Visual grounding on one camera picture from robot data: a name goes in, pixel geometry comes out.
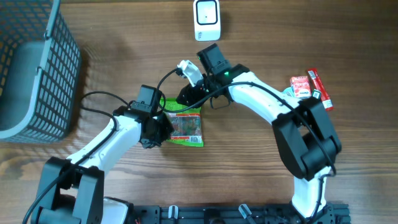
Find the white metal part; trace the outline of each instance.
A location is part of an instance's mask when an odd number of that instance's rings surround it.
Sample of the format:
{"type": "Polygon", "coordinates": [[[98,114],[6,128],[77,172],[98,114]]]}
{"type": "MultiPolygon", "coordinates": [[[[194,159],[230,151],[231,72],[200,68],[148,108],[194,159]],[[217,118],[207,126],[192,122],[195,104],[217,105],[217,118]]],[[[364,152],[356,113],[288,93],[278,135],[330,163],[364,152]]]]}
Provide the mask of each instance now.
{"type": "MultiPolygon", "coordinates": [[[[286,94],[275,90],[273,87],[260,81],[252,72],[240,74],[238,77],[233,79],[233,83],[236,82],[253,82],[258,85],[262,85],[263,87],[275,93],[277,96],[281,97],[293,108],[296,108],[299,105],[300,99],[287,96],[286,94]]],[[[235,102],[241,103],[252,109],[270,124],[272,124],[273,120],[275,120],[279,114],[286,114],[290,112],[288,107],[284,106],[272,95],[260,88],[250,85],[235,85],[228,87],[228,89],[232,99],[235,102]]]]}
{"type": "Polygon", "coordinates": [[[104,198],[104,210],[101,224],[123,224],[129,208],[121,202],[104,198]]]}
{"type": "MultiPolygon", "coordinates": [[[[298,179],[294,177],[294,195],[292,204],[295,209],[301,214],[301,216],[308,218],[312,216],[318,200],[318,194],[320,190],[319,178],[330,172],[330,167],[325,167],[321,171],[317,172],[314,178],[310,181],[305,179],[298,179]]],[[[323,179],[322,185],[322,199],[321,205],[317,212],[319,212],[325,205],[325,187],[326,178],[323,179]]]]}
{"type": "MultiPolygon", "coordinates": [[[[136,145],[141,136],[141,124],[132,118],[125,116],[115,116],[118,122],[118,130],[107,140],[93,155],[90,156],[80,166],[89,168],[96,166],[105,172],[105,175],[113,168],[123,154],[131,147],[136,145]]],[[[107,127],[95,137],[83,149],[70,155],[72,164],[76,163],[85,154],[98,145],[113,129],[113,120],[109,122],[107,127]]]]}
{"type": "Polygon", "coordinates": [[[218,0],[195,0],[193,22],[197,41],[218,40],[221,37],[220,3],[218,0]]]}
{"type": "Polygon", "coordinates": [[[181,68],[182,73],[188,78],[192,87],[195,87],[198,81],[203,79],[199,68],[189,60],[182,60],[177,65],[177,68],[181,68]]]}

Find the wooden table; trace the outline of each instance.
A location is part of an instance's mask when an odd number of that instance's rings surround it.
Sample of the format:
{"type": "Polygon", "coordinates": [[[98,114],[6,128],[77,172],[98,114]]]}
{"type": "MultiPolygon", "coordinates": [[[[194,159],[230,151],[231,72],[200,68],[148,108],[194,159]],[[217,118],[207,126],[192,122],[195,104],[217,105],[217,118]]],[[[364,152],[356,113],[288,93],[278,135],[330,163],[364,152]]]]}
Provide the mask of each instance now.
{"type": "MultiPolygon", "coordinates": [[[[249,67],[278,90],[317,67],[335,109],[343,143],[338,176],[326,197],[348,203],[353,223],[398,218],[398,12],[394,1],[222,1],[217,42],[235,65],[249,67]]],[[[64,4],[83,54],[80,92],[104,90],[126,100],[156,86],[182,59],[211,43],[196,42],[192,2],[64,4]]],[[[177,76],[162,86],[177,96],[177,76]]],[[[84,101],[112,111],[106,96],[84,101]]],[[[67,157],[108,123],[80,112],[73,132],[51,145],[0,144],[0,223],[20,223],[33,202],[44,162],[67,157]]],[[[105,180],[105,195],[136,205],[287,203],[293,178],[280,160],[271,127],[244,106],[202,108],[205,147],[134,146],[105,180]]]]}

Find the green and red package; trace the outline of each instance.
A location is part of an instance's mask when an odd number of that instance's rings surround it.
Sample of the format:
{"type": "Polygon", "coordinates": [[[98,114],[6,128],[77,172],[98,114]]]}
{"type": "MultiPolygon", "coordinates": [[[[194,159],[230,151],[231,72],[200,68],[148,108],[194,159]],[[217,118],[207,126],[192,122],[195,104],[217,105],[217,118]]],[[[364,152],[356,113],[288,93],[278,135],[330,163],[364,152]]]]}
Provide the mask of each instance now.
{"type": "MultiPolygon", "coordinates": [[[[165,108],[175,111],[184,109],[186,106],[178,104],[175,98],[167,98],[165,108]]],[[[171,138],[167,141],[184,146],[203,147],[200,109],[189,109],[181,113],[166,113],[174,128],[171,138]]]]}

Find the gray bin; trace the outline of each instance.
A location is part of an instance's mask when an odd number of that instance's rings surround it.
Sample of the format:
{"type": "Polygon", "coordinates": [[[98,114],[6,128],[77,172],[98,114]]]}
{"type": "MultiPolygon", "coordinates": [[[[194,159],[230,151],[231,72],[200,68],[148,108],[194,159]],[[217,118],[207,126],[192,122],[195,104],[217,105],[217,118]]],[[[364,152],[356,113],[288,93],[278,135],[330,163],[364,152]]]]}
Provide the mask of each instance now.
{"type": "Polygon", "coordinates": [[[59,0],[0,0],[0,141],[68,133],[81,55],[59,9],[59,0]]]}

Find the plastic basket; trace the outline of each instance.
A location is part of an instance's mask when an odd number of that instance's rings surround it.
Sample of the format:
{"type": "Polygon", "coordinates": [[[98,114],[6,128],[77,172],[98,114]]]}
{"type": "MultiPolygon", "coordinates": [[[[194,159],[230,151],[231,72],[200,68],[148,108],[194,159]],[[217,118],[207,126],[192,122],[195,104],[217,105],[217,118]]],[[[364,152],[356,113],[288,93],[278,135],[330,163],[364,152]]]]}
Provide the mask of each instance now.
{"type": "Polygon", "coordinates": [[[59,0],[0,0],[0,141],[68,132],[81,55],[59,9],[59,0]]]}

